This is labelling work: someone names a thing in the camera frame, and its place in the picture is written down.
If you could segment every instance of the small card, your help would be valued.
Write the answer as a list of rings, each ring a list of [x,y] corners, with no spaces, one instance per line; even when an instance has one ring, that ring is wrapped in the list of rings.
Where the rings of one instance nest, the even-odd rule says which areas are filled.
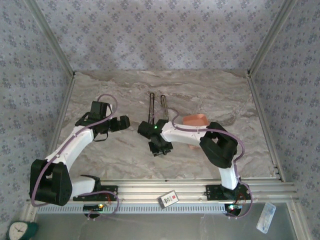
[[[158,197],[158,202],[162,209],[167,208],[171,206],[172,204],[175,204],[179,202],[178,196],[174,190],[166,193],[165,195],[162,195]]]
[[[276,208],[277,207],[270,202],[265,203],[258,224],[256,225],[256,229],[264,234],[268,232],[272,218],[275,215]]]

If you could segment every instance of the wall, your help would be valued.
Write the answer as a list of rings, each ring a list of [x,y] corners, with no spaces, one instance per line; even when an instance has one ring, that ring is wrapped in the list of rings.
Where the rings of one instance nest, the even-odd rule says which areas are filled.
[[[254,77],[287,181],[320,239],[320,3],[299,0]]]
[[[247,69],[283,0],[38,0],[75,71]]]
[[[0,239],[28,198],[30,166],[44,158],[70,78],[31,13],[0,1]]]

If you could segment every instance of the orange object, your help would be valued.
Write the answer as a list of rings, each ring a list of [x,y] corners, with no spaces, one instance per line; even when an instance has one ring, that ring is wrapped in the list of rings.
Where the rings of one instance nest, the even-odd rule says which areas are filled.
[[[208,122],[206,115],[204,115],[202,113],[184,116],[182,118],[182,122],[184,125],[188,125],[188,126],[208,126],[209,125],[209,122]],[[189,145],[189,148],[190,149],[197,149],[199,147],[194,146],[194,145]]]

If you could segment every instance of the marble surface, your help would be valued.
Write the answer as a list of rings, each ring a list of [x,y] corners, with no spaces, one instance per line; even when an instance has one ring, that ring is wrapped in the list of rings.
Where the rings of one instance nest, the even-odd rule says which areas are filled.
[[[246,152],[238,162],[242,177],[271,177],[274,168],[260,125],[258,113],[243,72],[221,70],[77,72],[59,144],[70,134],[75,122],[90,110],[91,102],[103,93],[118,100],[115,116],[128,115],[131,126],[112,132],[103,142],[89,144],[73,164],[70,175],[90,174],[102,179],[219,179],[218,168],[202,150],[173,143],[166,156],[153,157],[148,140],[137,133],[148,120],[149,93],[155,93],[155,111],[160,95],[168,107],[181,116],[205,114],[243,140]],[[108,97],[101,99],[112,102]],[[170,119],[174,113],[169,111]]]

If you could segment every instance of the clock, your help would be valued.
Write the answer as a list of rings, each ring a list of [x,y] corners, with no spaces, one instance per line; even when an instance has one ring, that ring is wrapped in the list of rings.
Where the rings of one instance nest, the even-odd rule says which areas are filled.
[[[14,221],[10,224],[7,239],[9,240],[29,240],[38,230],[35,222]]]

